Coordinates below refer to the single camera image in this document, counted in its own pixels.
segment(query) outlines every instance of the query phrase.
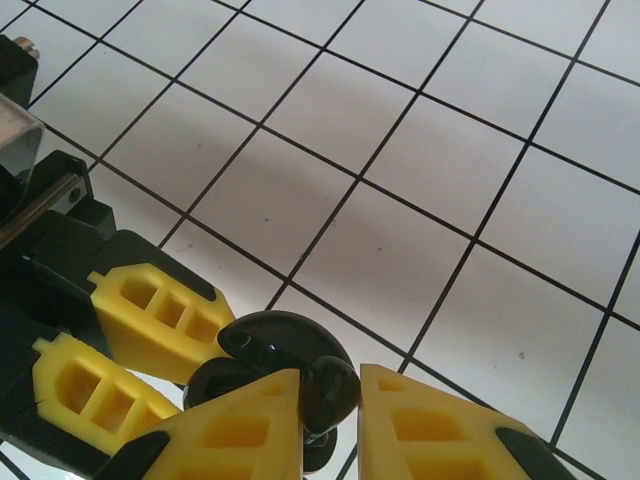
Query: yellow plastic pad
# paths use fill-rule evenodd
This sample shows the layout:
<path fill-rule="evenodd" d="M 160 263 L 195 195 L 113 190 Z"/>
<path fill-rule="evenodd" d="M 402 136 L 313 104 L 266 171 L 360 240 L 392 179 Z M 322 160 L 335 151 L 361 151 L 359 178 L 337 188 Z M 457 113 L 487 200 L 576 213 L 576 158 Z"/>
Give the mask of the yellow plastic pad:
<path fill-rule="evenodd" d="M 125 443 L 180 410 L 162 394 L 85 343 L 61 333 L 38 339 L 33 365 L 38 415 L 114 455 Z"/>
<path fill-rule="evenodd" d="M 379 365 L 362 365 L 360 480 L 529 480 L 494 431 L 510 417 Z"/>
<path fill-rule="evenodd" d="M 93 272 L 89 281 L 118 364 L 184 385 L 201 364 L 226 356 L 216 338 L 234 317 L 222 292 L 210 302 L 150 264 Z"/>
<path fill-rule="evenodd" d="M 155 425 L 171 441 L 144 480 L 300 480 L 297 370 L 280 370 Z"/>

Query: white grid floor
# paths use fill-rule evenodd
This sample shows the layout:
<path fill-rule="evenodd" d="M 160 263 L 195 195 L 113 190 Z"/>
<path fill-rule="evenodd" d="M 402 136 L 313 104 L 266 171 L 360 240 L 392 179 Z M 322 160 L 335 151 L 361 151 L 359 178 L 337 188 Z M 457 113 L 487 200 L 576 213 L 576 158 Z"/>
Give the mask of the white grid floor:
<path fill-rule="evenodd" d="M 580 480 L 638 478 L 640 3 L 3 0 L 0 24 L 42 54 L 42 155 L 86 159 L 237 315 L 310 316 Z M 352 415 L 313 478 L 357 478 L 355 441 Z"/>

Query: metal bolt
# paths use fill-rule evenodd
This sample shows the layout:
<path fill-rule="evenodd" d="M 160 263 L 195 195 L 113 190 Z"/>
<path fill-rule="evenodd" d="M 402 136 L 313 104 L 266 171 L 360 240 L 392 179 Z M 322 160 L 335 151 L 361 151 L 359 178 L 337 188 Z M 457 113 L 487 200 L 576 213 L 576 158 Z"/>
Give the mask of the metal bolt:
<path fill-rule="evenodd" d="M 29 40 L 27 37 L 18 37 L 13 41 L 13 43 L 18 45 L 20 48 L 22 48 L 25 52 L 27 52 L 36 60 L 40 59 L 40 52 L 33 48 L 34 47 L 33 42 Z"/>

